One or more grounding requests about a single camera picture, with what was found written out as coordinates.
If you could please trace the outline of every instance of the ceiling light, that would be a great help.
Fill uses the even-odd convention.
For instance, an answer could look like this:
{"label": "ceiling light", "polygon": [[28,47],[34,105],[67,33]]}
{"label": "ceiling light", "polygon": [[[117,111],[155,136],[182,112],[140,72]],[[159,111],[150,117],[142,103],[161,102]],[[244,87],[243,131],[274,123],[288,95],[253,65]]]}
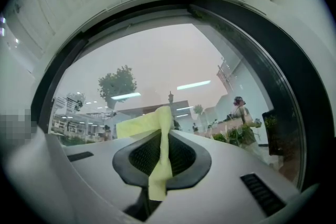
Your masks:
{"label": "ceiling light", "polygon": [[202,81],[202,82],[187,84],[187,85],[183,85],[183,86],[178,86],[177,89],[178,90],[188,89],[188,88],[192,88],[192,87],[206,85],[206,84],[209,84],[210,82],[211,82],[211,80],[207,80],[207,81]]}
{"label": "ceiling light", "polygon": [[187,108],[181,108],[181,109],[176,109],[176,110],[184,110],[184,109],[192,109],[193,106],[188,106]]}
{"label": "ceiling light", "polygon": [[136,96],[141,96],[141,94],[139,94],[138,92],[132,92],[132,93],[128,93],[128,94],[113,96],[111,98],[113,100],[121,100],[121,99],[130,98],[130,97],[136,97]]}

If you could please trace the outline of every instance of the fluorescent light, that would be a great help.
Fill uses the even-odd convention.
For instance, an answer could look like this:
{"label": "fluorescent light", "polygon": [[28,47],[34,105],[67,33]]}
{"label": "fluorescent light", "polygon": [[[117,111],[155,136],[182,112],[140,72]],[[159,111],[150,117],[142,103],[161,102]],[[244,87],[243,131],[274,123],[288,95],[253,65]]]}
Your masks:
{"label": "fluorescent light", "polygon": [[192,109],[193,106],[188,106],[187,108],[181,108],[181,109],[176,109],[176,110],[184,110],[184,109]]}
{"label": "fluorescent light", "polygon": [[113,96],[111,98],[113,100],[121,100],[121,99],[130,98],[130,97],[136,97],[136,96],[141,96],[141,94],[139,94],[138,92],[132,92],[132,93],[128,93],[128,94]]}
{"label": "fluorescent light", "polygon": [[177,89],[178,90],[188,89],[188,88],[192,88],[192,87],[206,85],[206,84],[209,84],[210,82],[211,82],[211,80],[207,80],[207,81],[202,81],[202,82],[187,84],[187,85],[183,85],[183,86],[178,86]]}

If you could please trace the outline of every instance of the yellow cloth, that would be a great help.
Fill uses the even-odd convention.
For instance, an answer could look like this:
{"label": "yellow cloth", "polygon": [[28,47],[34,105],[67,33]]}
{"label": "yellow cloth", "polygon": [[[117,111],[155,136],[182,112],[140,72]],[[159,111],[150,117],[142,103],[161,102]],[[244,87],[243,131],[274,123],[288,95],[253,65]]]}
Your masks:
{"label": "yellow cloth", "polygon": [[155,112],[117,124],[118,138],[135,135],[149,130],[161,129],[160,159],[149,177],[149,199],[163,201],[166,197],[166,181],[173,177],[169,161],[168,133],[172,124],[169,106],[162,106]]}

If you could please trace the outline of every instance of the glass window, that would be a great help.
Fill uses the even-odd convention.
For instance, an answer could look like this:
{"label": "glass window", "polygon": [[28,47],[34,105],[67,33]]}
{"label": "glass window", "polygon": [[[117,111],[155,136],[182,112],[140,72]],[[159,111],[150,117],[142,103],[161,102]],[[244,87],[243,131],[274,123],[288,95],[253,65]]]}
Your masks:
{"label": "glass window", "polygon": [[[239,146],[296,184],[301,136],[287,85],[270,59],[253,68],[239,46],[262,53],[234,26],[200,14],[97,46],[64,73],[49,132],[65,146],[110,141],[118,123],[168,105],[175,130]],[[292,122],[274,108],[265,72]]]}

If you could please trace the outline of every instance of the tree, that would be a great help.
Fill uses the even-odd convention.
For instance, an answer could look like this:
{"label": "tree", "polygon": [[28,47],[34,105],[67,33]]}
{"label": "tree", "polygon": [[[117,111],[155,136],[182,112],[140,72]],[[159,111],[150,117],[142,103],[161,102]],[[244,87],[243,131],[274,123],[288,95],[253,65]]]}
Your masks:
{"label": "tree", "polygon": [[198,114],[198,115],[201,116],[202,112],[203,112],[203,107],[202,107],[202,105],[198,104],[198,105],[196,105],[196,106],[194,107],[194,113],[196,113],[196,114]]}
{"label": "tree", "polygon": [[68,102],[70,101],[70,108],[74,108],[77,111],[83,107],[85,102],[85,95],[83,93],[68,93],[67,95]]}
{"label": "tree", "polygon": [[105,77],[99,78],[98,89],[107,106],[114,109],[117,102],[124,102],[126,99],[113,100],[111,97],[134,92],[137,88],[136,81],[132,74],[132,68],[127,65],[118,68],[116,73],[107,73]]}

